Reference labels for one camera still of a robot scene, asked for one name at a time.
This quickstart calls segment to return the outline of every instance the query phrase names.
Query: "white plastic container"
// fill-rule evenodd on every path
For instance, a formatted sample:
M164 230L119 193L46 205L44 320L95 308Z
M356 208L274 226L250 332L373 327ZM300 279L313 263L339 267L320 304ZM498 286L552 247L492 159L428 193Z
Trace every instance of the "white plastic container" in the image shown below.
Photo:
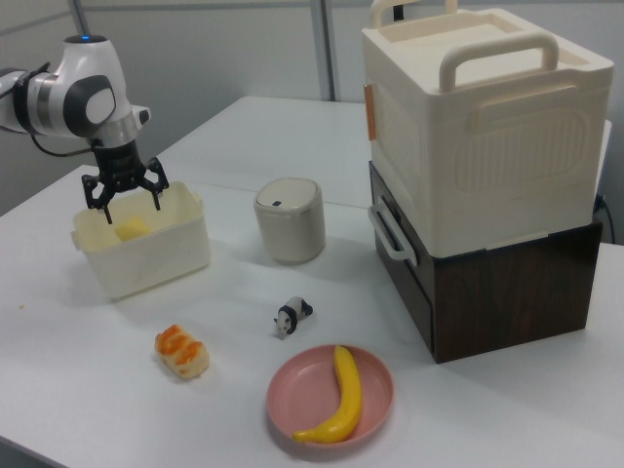
M275 260L304 262L325 245L323 195L314 180L273 180L257 193L253 209L264 246Z
M363 30L371 154L429 254L590 223L613 63L497 9L381 25L404 3Z
M109 297L136 293L208 265L211 252L199 196L182 182L173 182L160 206L156 211L151 193L138 190L109 204L112 225L95 210L74 217L74 244ZM151 232L122 242L115 227L134 215Z

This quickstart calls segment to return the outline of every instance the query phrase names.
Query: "black cable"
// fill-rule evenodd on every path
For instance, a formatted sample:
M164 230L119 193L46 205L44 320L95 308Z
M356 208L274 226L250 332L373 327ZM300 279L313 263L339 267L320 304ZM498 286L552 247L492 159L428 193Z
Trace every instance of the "black cable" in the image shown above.
M44 71L48 71L48 67L50 66L50 63L48 61L46 61L43 65L41 65L39 68L37 68L34 71L31 71L30 73L28 73L26 76L19 78L19 80L21 81L29 81L30 78L32 78L33 76L38 75L39 73L43 73ZM14 85L9 88L7 91L5 91L4 93L2 93L0 95L0 99L3 98L4 96L8 96L10 93L13 92L13 88L15 87L15 83Z
M93 151L93 148L84 148L84 149L79 149L77 151L70 151L69 153L54 153L52 151L48 151L46 148L44 148L43 146L41 146L41 144L39 144L39 141L37 141L37 138L35 138L35 135L31 135L30 136L32 138L32 140L34 141L35 145L44 153L49 154L50 156L55 156L57 158L65 158L67 156L76 156L78 154L83 154L83 153L88 153L89 151Z
M613 219L611 218L611 211L606 205L606 201L603 200L604 210L606 211L606 217L608 217L608 225L611 227L611 244L615 244L615 230L613 229Z
M608 217L608 225L611 231L611 244L615 244L615 228L613 227L613 218L611 217L611 211L606 205L605 197L603 195L596 195L594 200L594 213L604 208L606 211L606 217Z

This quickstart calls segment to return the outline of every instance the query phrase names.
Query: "banana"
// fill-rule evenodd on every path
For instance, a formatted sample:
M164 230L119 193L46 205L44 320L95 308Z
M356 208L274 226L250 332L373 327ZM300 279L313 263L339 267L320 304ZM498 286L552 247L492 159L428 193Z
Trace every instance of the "banana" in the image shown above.
M333 350L333 368L340 384L340 407L332 417L313 429L294 431L297 442L335 444L344 441L355 429L362 414L362 384L353 356L343 346Z

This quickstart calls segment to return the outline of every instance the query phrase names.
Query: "table surface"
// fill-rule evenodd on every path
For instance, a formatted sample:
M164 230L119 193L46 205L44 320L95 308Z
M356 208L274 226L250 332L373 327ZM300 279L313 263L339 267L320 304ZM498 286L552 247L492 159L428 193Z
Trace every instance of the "table surface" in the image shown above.
M213 257L206 269L131 297L106 298L71 242L72 217L84 209L80 175L95 168L80 168L0 217L0 439L90 468L620 466L624 249L601 245L584 331L436 365L376 255L361 208L369 192L366 155L340 154L345 140L358 139L358 109L245 98L167 150L170 179L187 182L204 201ZM301 162L297 175L317 179L330 198L327 245L308 263L284 266L261 244L253 200L270 177L298 168L293 145L277 152L279 126L242 141L262 116L279 123L312 113L327 115L316 127L307 122L315 137L306 158L323 147L321 160L364 158L358 164L365 168L310 176L320 165ZM334 133L336 126L353 133ZM225 154L228 140L237 152ZM270 151L260 148L264 142ZM258 162L267 156L271 169L248 166L246 145ZM214 151L199 159L200 146ZM239 162L228 170L229 157ZM280 158L288 160L284 167ZM353 193L339 193L341 177ZM293 295L315 313L280 340L273 317ZM155 355L155 335L172 323L206 343L212 363L200 378L178 380ZM270 379L294 354L338 342L368 349L392 372L388 421L348 451L285 444L267 421Z

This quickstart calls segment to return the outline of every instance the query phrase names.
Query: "storage box handle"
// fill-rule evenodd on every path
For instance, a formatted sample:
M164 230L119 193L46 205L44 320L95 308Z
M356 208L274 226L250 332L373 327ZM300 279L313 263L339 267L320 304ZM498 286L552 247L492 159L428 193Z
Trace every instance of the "storage box handle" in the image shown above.
M541 69L543 71L557 69L559 44L555 36L546 31L514 34L502 39L480 41L452 48L440 64L440 91L448 93L454 89L457 67L465 61L530 49L542 50Z
M370 28L377 29L381 27L381 14L390 7L398 5L407 5L407 3L417 3L420 0L374 0L370 5ZM447 13L457 13L457 0L445 1Z
M388 226L388 230L390 233L397 239L398 243L401 246L401 250L397 251L388 239L386 232L379 221L379 216L384 220L386 226ZM372 223L372 227L374 228L374 232L379 237L381 244L383 244L384 249L388 252L388 255L393 260L409 260L409 262L413 266L418 266L418 259L416 258L416 252L411 247L408 238L405 236L399 224L394 219L388 206L384 202L384 200L379 197L377 199L377 203L369 207L369 219Z

